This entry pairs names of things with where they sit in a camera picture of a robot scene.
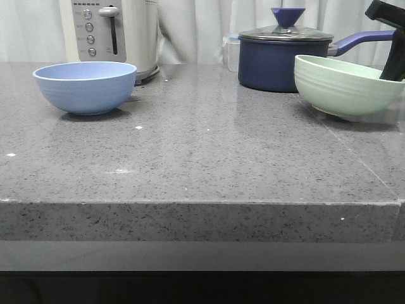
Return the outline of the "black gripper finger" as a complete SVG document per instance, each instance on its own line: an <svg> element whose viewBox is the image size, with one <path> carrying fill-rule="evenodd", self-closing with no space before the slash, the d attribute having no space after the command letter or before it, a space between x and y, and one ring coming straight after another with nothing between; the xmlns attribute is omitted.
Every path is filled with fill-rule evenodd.
<svg viewBox="0 0 405 304"><path fill-rule="evenodd" d="M374 0L365 12L371 20L378 20L395 28L390 53L380 79L404 79L404 8Z"/></svg>

